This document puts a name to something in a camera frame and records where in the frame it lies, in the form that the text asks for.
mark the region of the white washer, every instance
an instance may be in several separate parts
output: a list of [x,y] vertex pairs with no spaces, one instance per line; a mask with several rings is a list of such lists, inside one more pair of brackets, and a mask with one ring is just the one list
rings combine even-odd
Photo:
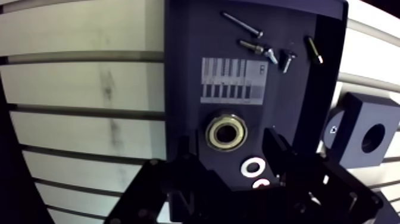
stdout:
[[[258,164],[258,169],[254,172],[249,172],[247,170],[247,167],[252,163]],[[259,157],[249,158],[244,163],[242,163],[242,166],[240,167],[240,172],[243,174],[243,176],[247,178],[256,178],[257,176],[261,175],[264,170],[265,170],[265,161]]]
[[252,187],[253,187],[253,189],[255,189],[255,188],[259,188],[260,186],[269,186],[269,184],[271,184],[271,182],[269,180],[261,178],[261,179],[256,180],[253,183]]

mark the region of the white slatwall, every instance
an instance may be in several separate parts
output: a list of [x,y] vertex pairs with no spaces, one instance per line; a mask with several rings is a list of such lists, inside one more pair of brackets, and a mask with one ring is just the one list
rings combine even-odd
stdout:
[[103,224],[101,219],[78,216],[53,209],[48,209],[48,211],[56,224]]
[[1,66],[0,73],[13,104],[164,111],[163,66],[43,63]]
[[[41,183],[37,183],[36,187],[46,205],[104,217],[108,215],[119,200],[119,197],[73,191]],[[161,223],[171,222],[168,203],[165,203],[162,207],[157,221]]]
[[81,160],[25,151],[34,178],[106,191],[124,192],[140,170],[138,165]]
[[164,1],[95,0],[0,16],[0,56],[60,51],[163,51]]
[[20,0],[0,0],[0,5],[7,4],[10,2],[16,2],[16,1],[20,1]]
[[[6,4],[17,0],[0,0]],[[350,0],[349,19],[373,27],[373,32],[400,40],[400,20],[359,0]],[[90,0],[50,4],[0,15],[0,56],[48,52],[124,51],[163,52],[163,0]],[[339,75],[399,85],[398,46],[368,32],[347,29]],[[164,111],[163,63],[69,62],[0,66],[7,102],[31,107],[69,107],[132,111]],[[378,95],[400,102],[400,94],[338,82],[332,107],[348,91]],[[11,111],[21,144],[129,158],[165,159],[163,121],[116,119],[107,116],[67,116]],[[24,159],[34,178],[124,192],[139,165],[37,153],[27,149]],[[386,158],[400,157],[400,133]],[[366,185],[400,180],[400,162],[349,170]],[[107,216],[118,197],[36,183],[45,204],[60,209]],[[400,198],[400,185],[386,186],[389,200]],[[396,211],[400,202],[393,202]],[[170,222],[164,206],[160,222]],[[97,224],[102,219],[49,209],[56,224]]]
[[11,112],[21,144],[56,150],[165,159],[164,122]]

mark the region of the barcode sticker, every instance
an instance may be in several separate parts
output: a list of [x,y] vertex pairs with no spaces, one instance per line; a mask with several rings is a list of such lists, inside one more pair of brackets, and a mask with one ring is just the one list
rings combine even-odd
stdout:
[[262,105],[267,73],[267,61],[203,58],[200,102]]

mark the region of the screw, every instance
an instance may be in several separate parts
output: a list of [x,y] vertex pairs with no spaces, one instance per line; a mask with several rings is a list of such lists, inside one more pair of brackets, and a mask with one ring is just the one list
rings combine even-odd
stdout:
[[288,52],[288,54],[287,54],[287,59],[286,59],[286,62],[285,62],[285,66],[284,66],[284,68],[283,68],[283,73],[284,73],[284,74],[288,72],[288,68],[289,68],[290,63],[291,63],[292,60],[295,59],[296,57],[297,57],[297,55],[296,55],[295,53],[293,53],[293,52]]
[[265,53],[264,56],[266,56],[267,58],[269,58],[272,63],[274,64],[278,64],[278,60],[276,59],[275,55],[274,55],[274,50],[272,48],[268,48]]
[[272,61],[272,63],[278,64],[278,60],[276,59],[276,57],[274,55],[274,50],[272,48],[267,48],[265,50],[265,48],[261,45],[249,43],[249,42],[243,41],[243,40],[239,40],[239,44],[244,46],[245,48],[253,50],[255,54],[258,54],[258,55],[262,54],[263,56],[269,58]]
[[257,30],[249,25],[247,25],[246,23],[240,21],[238,18],[234,17],[233,15],[230,15],[226,12],[221,12],[221,15],[227,19],[229,19],[230,21],[240,25],[241,27],[243,27],[244,29],[248,30],[249,32],[251,32],[252,34],[254,34],[257,38],[261,38],[264,33],[261,30]]
[[315,57],[314,61],[318,64],[322,64],[324,63],[324,60],[322,59],[322,56],[318,53],[317,51],[317,47],[315,47],[314,41],[313,39],[308,36],[307,37],[307,42],[310,45],[311,49],[312,49],[312,53],[314,54],[313,57]]
[[239,44],[245,48],[253,50],[255,54],[262,54],[264,52],[264,48],[260,45],[255,45],[243,40],[239,40]]

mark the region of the washer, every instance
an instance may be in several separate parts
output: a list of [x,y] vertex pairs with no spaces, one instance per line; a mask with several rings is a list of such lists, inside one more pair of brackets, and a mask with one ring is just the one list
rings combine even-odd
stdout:
[[[258,170],[256,170],[255,172],[249,172],[247,170],[248,166],[252,163],[258,164]],[[242,166],[240,167],[240,172],[243,174],[243,176],[247,178],[256,178],[257,176],[262,174],[264,170],[265,170],[265,160],[259,157],[253,157],[247,159],[244,163],[242,163]]]
[[271,184],[271,182],[269,180],[261,178],[261,179],[256,180],[253,183],[252,187],[253,187],[253,189],[255,189],[255,188],[259,188],[260,186],[269,186],[269,184]]
[[[218,138],[218,132],[222,128],[231,128],[234,132],[232,139],[222,141]],[[221,152],[230,152],[243,145],[247,138],[247,127],[245,122],[234,114],[222,114],[214,118],[205,132],[208,145]]]

